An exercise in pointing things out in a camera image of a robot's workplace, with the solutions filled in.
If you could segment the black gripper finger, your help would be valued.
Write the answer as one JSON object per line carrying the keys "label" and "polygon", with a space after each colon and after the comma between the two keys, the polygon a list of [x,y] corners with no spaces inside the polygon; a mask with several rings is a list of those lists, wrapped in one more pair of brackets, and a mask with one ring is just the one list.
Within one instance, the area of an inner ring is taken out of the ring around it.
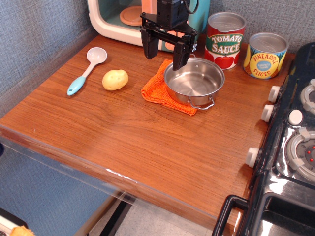
{"label": "black gripper finger", "polygon": [[141,27],[141,39],[145,57],[152,59],[158,54],[159,39],[153,30]]}
{"label": "black gripper finger", "polygon": [[190,47],[183,43],[178,42],[174,47],[173,52],[173,71],[177,71],[186,65],[190,55]]}

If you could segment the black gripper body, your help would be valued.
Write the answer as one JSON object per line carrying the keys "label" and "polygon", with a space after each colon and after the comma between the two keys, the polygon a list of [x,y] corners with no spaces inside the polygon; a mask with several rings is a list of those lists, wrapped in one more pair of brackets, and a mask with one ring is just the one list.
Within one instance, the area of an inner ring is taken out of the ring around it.
{"label": "black gripper body", "polygon": [[190,14],[196,13],[198,3],[193,10],[190,9],[189,0],[158,0],[157,9],[154,14],[142,12],[141,27],[155,32],[159,41],[172,45],[183,42],[190,47],[195,44],[197,31],[188,24]]}

